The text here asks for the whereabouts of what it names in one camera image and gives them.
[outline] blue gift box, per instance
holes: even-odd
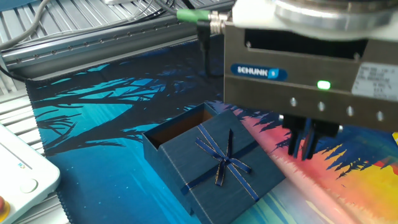
[[[175,185],[173,178],[169,176],[169,172],[165,169],[165,166],[158,156],[158,149],[163,142],[171,140],[175,136],[188,131],[195,124],[200,124],[216,115],[217,112],[215,110],[206,103],[202,103],[178,117],[164,122],[142,134],[145,160],[152,166],[190,215],[193,214],[191,206],[187,202],[185,196],[181,194],[180,189]],[[181,121],[186,120],[191,121],[192,124],[185,125],[181,123]]]
[[[144,153],[202,223],[231,223],[285,179],[232,111],[207,104],[144,133]]]

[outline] label sticker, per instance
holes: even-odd
[[[358,96],[398,101],[398,66],[362,63],[351,92]]]
[[[261,78],[275,81],[284,81],[287,78],[287,72],[280,68],[233,64],[231,66],[231,71],[235,75],[251,78]]]

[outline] ribbon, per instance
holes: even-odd
[[[226,154],[218,147],[217,143],[214,139],[210,136],[207,132],[205,127],[202,124],[199,124],[198,129],[205,137],[207,142],[210,144],[208,146],[199,138],[196,139],[195,143],[202,148],[205,152],[210,154],[214,159],[218,160],[220,163],[218,166],[210,169],[208,172],[201,175],[199,178],[185,184],[185,186],[181,189],[181,192],[185,195],[191,190],[192,188],[196,187],[197,185],[201,184],[202,182],[206,181],[210,177],[216,175],[216,182],[217,186],[223,185],[225,170],[228,168],[232,174],[237,178],[239,183],[244,187],[244,189],[249,193],[249,195],[257,202],[260,198],[258,197],[257,193],[251,188],[249,183],[243,178],[243,176],[239,173],[239,171],[235,168],[238,167],[241,170],[245,171],[246,173],[250,174],[251,168],[241,162],[239,160],[240,157],[245,156],[247,153],[251,152],[254,148],[258,147],[258,143],[256,141],[252,142],[250,145],[246,146],[244,149],[240,150],[238,153],[232,155],[232,139],[233,139],[233,132],[229,129],[228,134],[228,146],[226,150]]]

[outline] green cable connector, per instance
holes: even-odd
[[[198,22],[199,20],[208,21],[210,11],[181,9],[177,11],[177,19],[181,22]]]

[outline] mat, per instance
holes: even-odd
[[[211,45],[213,73],[221,74],[222,37]],[[398,222],[391,133],[345,127],[312,160],[293,160],[277,114],[222,103],[223,79],[205,76],[196,42],[28,82],[27,90],[72,224],[199,223],[145,161],[141,133],[204,101],[233,110],[288,177],[235,223]]]

